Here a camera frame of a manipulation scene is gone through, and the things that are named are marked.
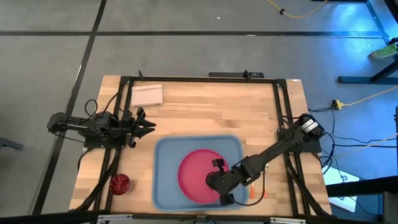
orange object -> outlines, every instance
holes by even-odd
[[[254,199],[254,181],[251,183],[250,198]]]
[[[265,191],[264,191],[264,198],[267,198],[268,197],[268,190],[266,189]]]

yellow cable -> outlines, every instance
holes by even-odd
[[[387,140],[390,140],[390,139],[392,139],[392,138],[394,138],[394,137],[396,137],[396,136],[398,136],[398,133],[395,133],[395,134],[393,134],[392,136],[389,136],[388,138],[385,138],[385,139],[380,140],[380,141],[378,141],[378,142],[375,142],[375,143],[373,143],[373,144],[369,144],[369,145],[367,145],[367,146],[364,146],[364,147],[361,147],[361,148],[359,148],[359,149],[355,149],[355,150],[352,150],[352,151],[349,151],[349,152],[346,152],[346,153],[337,155],[337,156],[335,156],[335,157],[336,157],[336,158],[339,158],[339,157],[342,157],[342,156],[347,156],[348,154],[351,154],[351,153],[353,153],[353,152],[358,152],[358,151],[363,150],[363,149],[366,149],[366,148],[368,148],[368,147],[378,145],[378,144],[380,144],[380,143],[382,143],[382,142],[385,142],[385,141],[387,141]]]
[[[362,99],[362,100],[355,101],[354,103],[347,103],[347,104],[341,103],[341,105],[342,105],[342,106],[352,106],[352,105],[354,105],[354,104],[357,104],[357,103],[360,103],[360,102],[362,102],[362,101],[368,100],[368,99],[370,99],[370,98],[372,98],[372,97],[375,97],[375,96],[381,95],[381,94],[383,94],[383,93],[387,93],[387,92],[390,92],[390,91],[392,91],[392,90],[395,90],[396,88],[398,88],[398,86],[392,87],[391,89],[386,90],[386,91],[382,91],[382,92],[380,92],[380,93],[376,93],[375,95],[371,95],[371,96],[366,97],[366,98],[364,98],[364,99]]]
[[[267,0],[269,3],[271,3],[275,8],[277,8],[279,11],[281,10],[275,3],[273,3],[271,0]],[[304,15],[302,15],[302,16],[292,16],[292,15],[289,15],[288,13],[286,13],[285,11],[283,12],[283,14],[285,14],[286,16],[289,16],[289,17],[291,17],[291,18],[294,18],[294,19],[300,19],[300,18],[303,18],[303,17],[305,17],[305,16],[307,16],[307,15],[309,15],[309,14],[311,14],[311,13],[313,13],[313,12],[315,12],[316,10],[318,10],[321,6],[323,6],[324,5],[324,3],[326,3],[328,0],[325,0],[323,3],[321,3],[318,7],[316,7],[315,9],[313,9],[312,11],[310,11],[309,13],[306,13],[306,14],[304,14]]]

yellow plug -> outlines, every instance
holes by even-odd
[[[343,109],[344,103],[340,102],[340,100],[333,100],[331,107],[333,110],[341,110]]]

black cable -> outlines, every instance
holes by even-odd
[[[328,107],[328,108],[319,108],[319,109],[315,109],[315,110],[309,108],[308,111],[311,111],[311,112],[325,112],[325,111],[328,111],[328,110],[330,110],[330,109],[332,109],[332,107]]]
[[[364,147],[364,146],[367,146],[367,145],[340,145],[340,144],[335,144],[335,146],[341,146],[341,147]],[[379,145],[368,146],[368,147],[386,147],[386,148],[394,148],[394,149],[397,148],[396,146],[379,146]]]
[[[326,168],[326,170],[322,173],[322,175],[325,175],[326,172],[328,172],[328,170],[330,169],[332,163],[333,163],[333,159],[330,160],[328,168]]]
[[[227,197],[229,197],[230,200],[232,200],[234,203],[241,205],[241,206],[253,206],[253,205],[257,205],[258,203],[261,202],[261,200],[264,198],[264,194],[266,192],[266,167],[264,166],[264,169],[262,170],[262,193],[261,193],[261,197],[259,198],[259,200],[250,203],[250,204],[243,204],[240,202],[235,201],[235,199],[233,199],[229,194],[227,195]]]
[[[331,160],[331,157],[333,156],[333,154],[335,153],[335,140],[333,139],[333,137],[332,137],[332,135],[331,134],[329,134],[328,132],[326,132],[326,131],[323,131],[325,134],[327,134],[327,135],[329,135],[329,137],[331,138],[331,141],[333,142],[333,144],[331,145],[331,151],[330,151],[330,154],[329,154],[329,158],[322,164],[322,168],[324,168],[328,163],[329,163],[329,161]]]
[[[365,141],[361,141],[361,140],[358,140],[358,139],[355,139],[355,138],[343,138],[343,137],[335,136],[336,117],[335,117],[335,112],[333,112],[333,110],[331,111],[331,113],[333,115],[333,126],[332,126],[332,130],[331,130],[331,134],[333,135],[333,137],[338,138],[338,139],[353,140],[353,141],[357,141],[357,142],[360,142],[360,143],[363,143],[363,144],[369,144],[370,142],[373,142],[373,141],[382,141],[383,140],[383,139],[372,139],[372,140],[369,140],[369,141],[365,142]],[[386,141],[393,141],[393,140],[397,140],[397,139],[396,138],[388,139]]]
[[[115,95],[112,96],[112,98],[108,101],[108,103],[105,106],[105,109],[102,111],[102,113],[100,115],[98,115],[97,118],[100,118],[102,116],[104,116],[106,110],[108,109],[109,105],[111,104],[111,102],[113,101],[113,99],[115,99],[115,97],[117,97],[117,95],[120,93],[120,91],[118,91]]]
[[[92,112],[91,114],[87,111],[87,105],[88,105],[89,102],[94,102],[94,104],[95,104],[94,112]],[[90,100],[88,100],[88,101],[85,103],[85,112],[86,112],[86,114],[88,115],[88,118],[87,118],[87,119],[92,118],[92,117],[95,115],[95,113],[97,112],[97,110],[98,110],[98,104],[97,104],[97,101],[96,101],[96,100],[90,99]]]
[[[83,158],[83,156],[85,156],[85,154],[87,154],[88,152],[90,152],[92,149],[87,149],[80,157],[79,157],[79,161],[78,161],[78,163],[77,163],[77,172],[79,172],[79,169],[80,169],[80,162],[81,162],[81,159]]]
[[[343,181],[343,183],[345,183],[344,178],[343,178],[342,174],[340,173],[340,168],[338,167],[337,159],[336,159],[336,157],[334,157],[334,156],[333,156],[333,158],[334,158],[335,161],[336,161],[336,166],[337,166],[338,175],[340,175],[341,180]],[[370,213],[370,212],[365,211],[365,209],[363,209],[362,205],[361,205],[359,202],[357,202],[355,199],[353,199],[353,200],[354,200],[355,203],[357,203],[357,204],[359,205],[359,207],[362,209],[362,211],[363,211],[364,213],[367,213],[367,214],[370,214],[370,215],[374,215],[375,217],[378,217],[378,215],[375,215],[375,214],[373,214],[373,213]]]
[[[61,135],[59,135],[59,134],[55,134],[54,133],[54,135],[56,135],[56,136],[58,136],[58,137],[61,137],[61,138],[64,138],[64,139],[69,139],[69,140],[72,140],[72,141],[76,141],[76,142],[80,142],[80,143],[85,143],[85,142],[83,142],[83,141],[81,141],[81,140],[77,140],[77,139],[73,139],[73,138],[68,138],[68,137],[66,137],[66,136],[61,136]]]

green shoe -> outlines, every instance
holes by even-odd
[[[398,52],[398,46],[396,46],[395,44],[391,44],[382,49],[375,50],[374,52],[371,53],[371,56],[372,56],[372,58],[375,58],[375,59],[382,59],[382,58],[393,56],[397,52]]]

